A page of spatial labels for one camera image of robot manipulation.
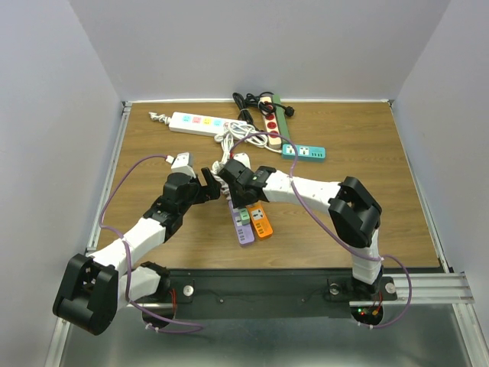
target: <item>power cord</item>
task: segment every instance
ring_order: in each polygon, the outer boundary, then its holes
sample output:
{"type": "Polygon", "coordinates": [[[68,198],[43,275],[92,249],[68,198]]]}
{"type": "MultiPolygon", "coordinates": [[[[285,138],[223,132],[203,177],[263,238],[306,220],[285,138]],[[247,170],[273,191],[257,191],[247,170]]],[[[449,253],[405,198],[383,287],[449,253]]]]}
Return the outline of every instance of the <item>power cord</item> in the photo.
{"type": "Polygon", "coordinates": [[[124,245],[125,259],[126,259],[126,263],[127,263],[127,266],[128,266],[128,272],[127,272],[128,281],[126,282],[126,285],[125,285],[125,298],[126,298],[127,302],[129,302],[129,304],[131,304],[133,307],[137,308],[138,310],[144,312],[145,314],[147,314],[147,315],[149,315],[149,316],[151,316],[151,317],[153,317],[153,318],[155,318],[155,319],[157,319],[159,321],[163,321],[165,323],[172,323],[174,325],[187,326],[187,327],[189,327],[187,329],[177,329],[177,330],[168,329],[168,330],[166,330],[166,329],[160,329],[158,327],[155,327],[155,326],[151,325],[150,323],[147,323],[146,324],[146,329],[151,329],[153,331],[156,331],[157,333],[167,333],[167,334],[188,334],[188,333],[196,333],[196,332],[198,332],[198,331],[200,331],[200,330],[202,330],[204,328],[204,326],[201,325],[200,323],[190,323],[190,322],[187,322],[187,321],[179,321],[179,320],[175,320],[174,318],[173,319],[168,319],[166,317],[163,317],[161,315],[158,315],[158,314],[156,314],[154,312],[149,311],[147,308],[142,307],[140,304],[137,304],[134,300],[132,300],[129,297],[129,291],[131,290],[131,274],[132,274],[131,244],[125,239],[124,234],[122,232],[120,232],[118,229],[116,229],[116,228],[114,228],[112,226],[107,226],[106,224],[103,224],[105,212],[106,212],[106,210],[108,208],[108,205],[110,204],[110,202],[114,198],[114,195],[118,192],[118,190],[121,187],[121,185],[129,177],[129,175],[131,174],[131,172],[139,164],[141,164],[142,162],[147,161],[148,159],[151,159],[151,158],[163,158],[166,162],[170,163],[168,161],[168,157],[169,156],[167,156],[165,154],[153,154],[153,155],[148,155],[147,157],[144,157],[144,158],[140,159],[139,161],[137,161],[136,163],[134,163],[132,165],[132,167],[129,168],[129,171],[126,172],[126,174],[122,177],[122,179],[119,181],[119,183],[115,186],[115,189],[112,191],[112,193],[108,197],[107,202],[105,203],[105,205],[102,208],[102,211],[100,212],[99,226],[100,226],[101,229],[108,229],[109,231],[115,233],[117,235],[117,237],[120,238],[120,240],[122,241],[122,244],[124,245]]]}
{"type": "Polygon", "coordinates": [[[249,125],[254,126],[253,117],[248,110],[249,107],[254,107],[258,109],[258,111],[260,111],[263,116],[268,116],[271,113],[275,113],[277,111],[277,107],[280,107],[283,109],[283,113],[285,114],[285,116],[292,117],[295,112],[292,106],[284,106],[280,103],[274,102],[260,102],[261,97],[272,95],[272,92],[262,92],[258,96],[247,93],[245,98],[240,93],[232,93],[232,98],[239,108],[238,120],[246,121],[249,125]]]}
{"type": "Polygon", "coordinates": [[[217,134],[214,136],[214,141],[221,144],[222,158],[220,161],[215,161],[212,164],[211,173],[212,176],[214,176],[215,180],[221,184],[221,193],[225,196],[227,200],[231,199],[229,186],[221,177],[217,175],[217,173],[224,167],[226,162],[231,157],[231,150],[235,143],[235,139],[241,140],[251,135],[249,139],[246,139],[247,143],[250,143],[255,147],[265,148],[269,151],[272,151],[273,153],[282,153],[281,150],[272,149],[267,145],[267,136],[254,135],[254,133],[256,132],[258,132],[258,130],[253,125],[248,125],[244,122],[231,121],[227,122],[224,125],[224,132],[222,134],[217,134]]]}
{"type": "Polygon", "coordinates": [[[381,325],[368,325],[368,324],[358,323],[358,325],[359,326],[360,325],[366,326],[369,329],[383,329],[383,328],[389,327],[389,326],[395,324],[397,321],[401,320],[404,317],[404,315],[406,314],[406,312],[409,310],[410,305],[411,305],[411,300],[413,299],[413,282],[411,281],[411,276],[410,276],[410,273],[408,272],[406,266],[404,266],[404,264],[402,262],[400,262],[400,260],[397,257],[392,256],[392,255],[381,255],[379,257],[372,258],[370,256],[364,255],[364,254],[356,251],[355,249],[351,248],[349,245],[347,245],[346,243],[344,243],[331,229],[328,228],[328,226],[325,223],[323,223],[321,221],[321,219],[311,210],[311,208],[309,207],[309,205],[307,205],[306,201],[300,195],[299,191],[296,188],[295,183],[293,182],[293,171],[294,171],[294,169],[296,167],[297,161],[299,160],[299,150],[297,149],[297,146],[290,139],[288,139],[288,138],[286,138],[286,137],[284,137],[284,136],[282,136],[280,134],[274,134],[274,133],[270,133],[270,132],[255,132],[251,136],[248,136],[246,138],[243,138],[243,139],[238,140],[236,142],[236,144],[234,144],[232,146],[232,148],[231,148],[231,154],[234,151],[234,149],[238,145],[240,145],[242,142],[247,141],[252,136],[259,136],[259,135],[265,135],[265,136],[267,136],[267,135],[268,136],[270,136],[270,135],[273,135],[273,136],[278,135],[279,138],[285,140],[286,142],[288,142],[292,146],[293,151],[295,153],[295,158],[293,159],[293,163],[292,163],[292,166],[290,166],[290,171],[289,171],[290,186],[292,187],[293,193],[296,195],[296,198],[299,201],[300,205],[303,206],[303,208],[307,211],[307,213],[311,216],[311,218],[313,218],[314,221],[316,223],[318,223],[319,226],[322,229],[324,229],[324,231],[326,233],[328,233],[330,237],[332,237],[342,248],[344,248],[345,250],[347,250],[348,252],[350,252],[351,254],[353,254],[353,255],[355,255],[355,256],[357,256],[359,258],[363,258],[363,259],[368,260],[368,261],[384,261],[385,258],[390,258],[391,260],[394,260],[403,269],[404,274],[406,275],[406,279],[407,279],[407,287],[409,289],[409,293],[407,295],[406,306],[404,306],[403,310],[396,317],[394,317],[391,321],[388,321],[387,323],[384,323],[384,324],[381,324],[381,325]]]}

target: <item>white power cord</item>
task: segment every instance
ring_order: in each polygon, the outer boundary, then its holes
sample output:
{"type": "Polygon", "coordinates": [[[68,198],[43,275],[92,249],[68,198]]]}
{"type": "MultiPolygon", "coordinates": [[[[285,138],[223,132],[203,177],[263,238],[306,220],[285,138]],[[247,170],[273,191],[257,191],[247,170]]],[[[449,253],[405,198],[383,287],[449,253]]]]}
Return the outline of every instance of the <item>white power cord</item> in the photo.
{"type": "MultiPolygon", "coordinates": [[[[149,112],[151,120],[159,121],[165,125],[169,125],[171,117],[166,115],[158,115],[156,112],[149,112]]],[[[231,199],[229,194],[229,187],[224,180],[217,175],[217,173],[224,167],[226,162],[229,160],[231,155],[231,148],[236,140],[243,139],[245,136],[258,132],[258,130],[253,126],[249,125],[246,121],[230,121],[224,124],[224,131],[222,134],[217,134],[214,136],[214,141],[221,144],[222,148],[222,158],[220,161],[215,161],[212,164],[211,173],[215,180],[221,184],[221,192],[226,197],[227,200],[231,199]]],[[[268,137],[266,135],[256,135],[252,136],[246,140],[247,143],[253,144],[255,147],[265,148],[273,153],[281,154],[282,151],[270,148],[268,143],[268,137]]]]}
{"type": "Polygon", "coordinates": [[[166,115],[158,115],[156,112],[150,112],[150,117],[151,120],[162,122],[165,125],[169,125],[171,121],[171,117],[166,115]]]}

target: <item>black power cord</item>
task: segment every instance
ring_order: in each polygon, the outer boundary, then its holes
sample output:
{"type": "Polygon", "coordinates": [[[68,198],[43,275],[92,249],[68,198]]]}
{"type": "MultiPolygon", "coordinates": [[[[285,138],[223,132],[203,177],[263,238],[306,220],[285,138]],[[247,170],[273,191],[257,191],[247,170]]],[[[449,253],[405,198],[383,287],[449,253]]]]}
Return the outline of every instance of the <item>black power cord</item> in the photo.
{"type": "Polygon", "coordinates": [[[232,93],[232,98],[236,102],[236,105],[239,108],[238,120],[246,121],[249,125],[254,126],[253,117],[251,113],[248,111],[248,107],[255,107],[260,111],[263,116],[268,116],[271,113],[275,113],[277,111],[277,107],[281,107],[283,109],[283,113],[287,117],[292,117],[294,114],[294,109],[291,106],[284,106],[280,103],[273,102],[260,102],[260,98],[263,96],[272,96],[272,92],[262,92],[258,96],[255,96],[251,93],[246,94],[246,98],[243,97],[240,93],[232,93]]]}

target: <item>white power strip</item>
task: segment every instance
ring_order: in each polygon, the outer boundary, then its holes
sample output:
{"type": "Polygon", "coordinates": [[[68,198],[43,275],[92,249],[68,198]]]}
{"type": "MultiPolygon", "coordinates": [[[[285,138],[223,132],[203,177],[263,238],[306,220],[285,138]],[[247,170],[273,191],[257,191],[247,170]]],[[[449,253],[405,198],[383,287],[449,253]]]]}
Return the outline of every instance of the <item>white power strip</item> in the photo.
{"type": "MultiPolygon", "coordinates": [[[[229,154],[229,150],[234,144],[234,139],[243,139],[257,132],[257,129],[253,125],[249,125],[246,121],[241,120],[222,119],[219,117],[193,115],[182,112],[174,112],[171,117],[158,115],[156,112],[149,112],[149,114],[151,120],[168,125],[172,132],[212,136],[215,142],[221,144],[225,155],[229,154]]],[[[263,135],[251,136],[246,139],[246,142],[275,153],[282,153],[282,151],[268,147],[267,137],[263,135]]]]}
{"type": "Polygon", "coordinates": [[[218,117],[192,115],[191,113],[174,112],[171,117],[158,116],[158,121],[164,122],[172,132],[186,132],[206,136],[216,136],[224,133],[224,125],[237,122],[245,125],[246,122],[218,117]]]}

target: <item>purple power strip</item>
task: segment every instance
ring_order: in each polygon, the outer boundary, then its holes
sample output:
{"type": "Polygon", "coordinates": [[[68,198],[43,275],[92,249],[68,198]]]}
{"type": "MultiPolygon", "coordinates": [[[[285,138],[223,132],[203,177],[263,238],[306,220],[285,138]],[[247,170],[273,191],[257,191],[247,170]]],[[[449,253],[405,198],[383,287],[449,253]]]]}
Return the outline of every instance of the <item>purple power strip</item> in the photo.
{"type": "Polygon", "coordinates": [[[253,229],[251,224],[242,224],[239,210],[232,207],[232,201],[229,200],[229,209],[231,210],[232,222],[235,224],[236,234],[238,235],[238,241],[241,246],[246,246],[254,242],[253,229]]]}

